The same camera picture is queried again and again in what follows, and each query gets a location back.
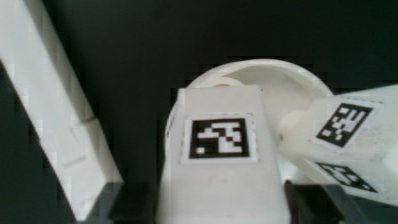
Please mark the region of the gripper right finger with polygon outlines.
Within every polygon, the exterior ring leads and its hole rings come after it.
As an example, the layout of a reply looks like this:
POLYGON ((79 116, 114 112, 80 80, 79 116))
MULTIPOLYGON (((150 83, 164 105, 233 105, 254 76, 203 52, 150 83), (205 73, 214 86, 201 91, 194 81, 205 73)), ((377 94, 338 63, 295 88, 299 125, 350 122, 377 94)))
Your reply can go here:
POLYGON ((338 185, 285 182, 290 224, 370 224, 370 218, 338 185))

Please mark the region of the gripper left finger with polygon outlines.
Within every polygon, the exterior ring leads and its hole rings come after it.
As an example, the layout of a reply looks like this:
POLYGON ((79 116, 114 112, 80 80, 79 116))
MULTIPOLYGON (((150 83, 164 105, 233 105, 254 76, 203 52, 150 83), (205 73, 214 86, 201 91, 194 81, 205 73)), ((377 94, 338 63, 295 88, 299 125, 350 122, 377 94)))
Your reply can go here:
POLYGON ((155 210, 157 186, 150 182, 109 183, 77 224, 155 224, 155 210))

